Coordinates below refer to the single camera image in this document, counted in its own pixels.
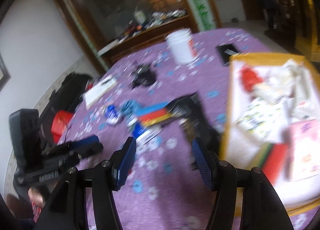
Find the person left hand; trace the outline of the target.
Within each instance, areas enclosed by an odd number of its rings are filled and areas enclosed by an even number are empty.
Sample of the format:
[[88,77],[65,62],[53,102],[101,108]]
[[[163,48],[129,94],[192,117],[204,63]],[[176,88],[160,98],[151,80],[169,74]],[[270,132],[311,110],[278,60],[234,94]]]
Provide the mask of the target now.
[[43,208],[46,201],[43,197],[43,195],[34,187],[29,188],[28,190],[28,196],[31,202],[33,202],[38,207]]

